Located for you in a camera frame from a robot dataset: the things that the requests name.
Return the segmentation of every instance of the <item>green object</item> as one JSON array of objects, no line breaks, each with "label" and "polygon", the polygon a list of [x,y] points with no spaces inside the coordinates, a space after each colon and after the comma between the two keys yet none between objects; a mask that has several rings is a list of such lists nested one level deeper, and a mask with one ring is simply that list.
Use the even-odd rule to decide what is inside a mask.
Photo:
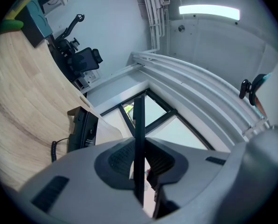
[{"label": "green object", "polygon": [[133,108],[134,108],[133,105],[128,105],[124,108],[124,110],[125,110],[126,113],[129,113]]},{"label": "green object", "polygon": [[0,24],[0,34],[20,30],[23,22],[18,20],[3,20]]}]

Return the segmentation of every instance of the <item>window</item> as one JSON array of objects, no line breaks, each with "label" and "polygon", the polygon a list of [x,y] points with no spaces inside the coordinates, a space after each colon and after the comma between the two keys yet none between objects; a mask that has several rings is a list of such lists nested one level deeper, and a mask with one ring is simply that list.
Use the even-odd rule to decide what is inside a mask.
[{"label": "window", "polygon": [[158,138],[187,147],[207,150],[200,139],[175,115],[150,132],[146,137]]},{"label": "window", "polygon": [[[124,103],[122,106],[132,125],[135,127],[133,120],[134,100],[132,99],[131,101]],[[145,94],[145,126],[150,125],[152,122],[156,121],[166,113],[167,112],[159,104],[157,104],[153,99]]]},{"label": "window", "polygon": [[150,89],[116,105],[102,113],[101,116],[106,118],[109,124],[118,128],[124,138],[134,136],[134,99],[139,96],[145,97],[146,137],[159,138],[187,147],[214,150],[206,139],[176,109],[169,106]]}]

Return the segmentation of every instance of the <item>chair backrest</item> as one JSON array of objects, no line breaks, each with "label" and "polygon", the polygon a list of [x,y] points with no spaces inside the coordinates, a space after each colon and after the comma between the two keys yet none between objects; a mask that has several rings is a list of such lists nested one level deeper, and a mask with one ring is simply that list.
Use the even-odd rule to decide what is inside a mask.
[{"label": "chair backrest", "polygon": [[97,49],[91,50],[90,47],[66,57],[67,66],[74,73],[80,77],[81,73],[89,70],[97,70],[102,62],[99,51]]}]

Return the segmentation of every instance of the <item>window frame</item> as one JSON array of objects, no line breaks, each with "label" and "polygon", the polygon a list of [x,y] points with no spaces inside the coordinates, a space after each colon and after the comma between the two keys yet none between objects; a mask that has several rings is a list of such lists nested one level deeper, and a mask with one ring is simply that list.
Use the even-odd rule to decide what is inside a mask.
[{"label": "window frame", "polygon": [[148,95],[153,101],[155,101],[160,107],[162,107],[166,114],[162,115],[155,121],[153,121],[151,124],[145,127],[146,134],[150,133],[157,127],[161,126],[165,121],[167,121],[169,118],[171,118],[173,115],[175,115],[201,142],[202,144],[208,149],[208,150],[215,150],[214,147],[203,137],[202,134],[200,134],[182,115],[178,113],[176,109],[173,109],[169,104],[167,104],[163,99],[161,99],[156,93],[154,93],[150,88],[124,100],[123,102],[115,105],[114,107],[108,109],[107,111],[100,114],[101,116],[105,116],[108,113],[114,111],[115,109],[119,109],[125,123],[127,124],[131,134],[135,136],[135,128],[130,121],[128,115],[126,114],[123,105],[130,101],[135,99],[136,97],[142,96],[142,95]]}]

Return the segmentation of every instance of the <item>black cable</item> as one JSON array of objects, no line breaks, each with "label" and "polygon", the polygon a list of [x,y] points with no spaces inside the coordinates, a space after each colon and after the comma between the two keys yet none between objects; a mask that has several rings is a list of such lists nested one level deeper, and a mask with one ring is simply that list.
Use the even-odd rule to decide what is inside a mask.
[{"label": "black cable", "polygon": [[69,139],[69,138],[61,139],[59,141],[53,141],[51,143],[51,149],[50,149],[51,162],[54,162],[57,160],[56,148],[57,148],[58,142],[61,142],[63,140],[67,140],[67,139]]}]

